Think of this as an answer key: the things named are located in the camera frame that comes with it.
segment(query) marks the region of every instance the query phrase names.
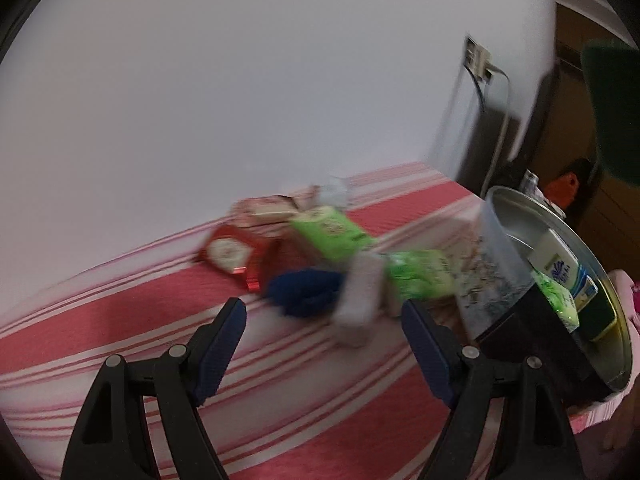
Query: red package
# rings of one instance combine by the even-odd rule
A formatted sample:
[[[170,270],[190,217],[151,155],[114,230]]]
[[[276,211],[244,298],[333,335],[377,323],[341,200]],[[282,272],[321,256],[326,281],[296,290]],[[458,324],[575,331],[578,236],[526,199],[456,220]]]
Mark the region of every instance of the red package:
[[[212,232],[199,255],[217,269],[242,279],[250,292],[260,292],[267,284],[279,243],[279,238],[223,224]]]

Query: white cable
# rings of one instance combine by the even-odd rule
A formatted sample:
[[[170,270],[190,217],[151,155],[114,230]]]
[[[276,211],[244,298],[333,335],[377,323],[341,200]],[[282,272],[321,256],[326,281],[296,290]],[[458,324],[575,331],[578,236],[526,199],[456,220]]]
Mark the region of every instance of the white cable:
[[[507,136],[507,128],[509,127],[509,106],[511,103],[511,80],[509,76],[506,75],[504,70],[498,68],[495,65],[489,64],[487,66],[488,70],[492,72],[502,74],[507,79],[507,100],[505,103],[504,110],[504,118],[502,119],[502,125],[500,126],[500,134],[498,134],[498,142],[495,145],[494,156],[491,158],[491,164],[489,165],[489,171],[487,171],[486,176],[484,178],[484,182],[482,183],[482,188],[480,190],[480,198],[484,198],[486,192],[488,191],[489,183],[491,179],[494,177],[495,168],[498,166],[498,160],[500,159],[500,152],[502,151],[502,145],[504,144],[504,138]]]

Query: table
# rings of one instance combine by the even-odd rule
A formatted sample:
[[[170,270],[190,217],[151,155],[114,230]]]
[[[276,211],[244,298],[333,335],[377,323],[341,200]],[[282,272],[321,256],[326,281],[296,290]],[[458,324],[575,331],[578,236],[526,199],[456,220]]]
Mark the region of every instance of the table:
[[[481,200],[421,163],[348,180],[348,216],[377,250],[455,246]],[[194,255],[218,219],[153,242],[42,291],[0,328],[0,411],[45,479],[60,477],[68,439],[104,359],[160,355],[184,343],[230,296],[247,327],[218,394],[200,409],[232,480],[404,480],[417,477],[447,417],[397,320],[381,316],[361,349],[338,346],[327,319],[283,317]],[[267,233],[273,227],[263,227]],[[436,320],[460,329],[456,312]],[[158,404],[145,399],[163,479],[177,478]],[[492,404],[471,478],[488,466]]]

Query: silver screw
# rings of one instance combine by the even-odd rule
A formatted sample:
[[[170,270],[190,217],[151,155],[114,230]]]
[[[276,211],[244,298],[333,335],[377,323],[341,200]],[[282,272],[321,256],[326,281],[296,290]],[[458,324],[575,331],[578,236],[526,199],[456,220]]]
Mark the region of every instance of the silver screw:
[[[109,368],[113,368],[116,367],[120,364],[120,361],[122,361],[122,357],[120,357],[117,354],[114,355],[110,355],[109,357],[107,357],[107,360],[104,362]]]
[[[171,357],[182,357],[187,353],[187,347],[185,345],[173,345],[169,348],[169,355]]]
[[[480,357],[480,351],[475,346],[465,346],[462,355],[467,359],[477,359]]]
[[[537,370],[538,368],[542,368],[542,361],[539,357],[532,355],[531,357],[527,357],[527,365],[534,370]]]

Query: green plastic wrapper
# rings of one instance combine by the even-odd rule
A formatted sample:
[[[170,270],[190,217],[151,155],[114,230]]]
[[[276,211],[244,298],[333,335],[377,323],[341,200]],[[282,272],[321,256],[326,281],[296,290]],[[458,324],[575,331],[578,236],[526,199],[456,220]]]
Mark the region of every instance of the green plastic wrapper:
[[[331,206],[320,206],[294,216],[290,225],[333,263],[341,263],[374,239]]]
[[[403,300],[432,300],[454,293],[447,257],[438,250],[389,253],[386,270]]]
[[[580,326],[580,320],[575,309],[574,298],[569,290],[535,269],[531,271],[531,274],[542,294],[545,295],[553,310],[558,314],[562,324],[569,332],[573,332]]]

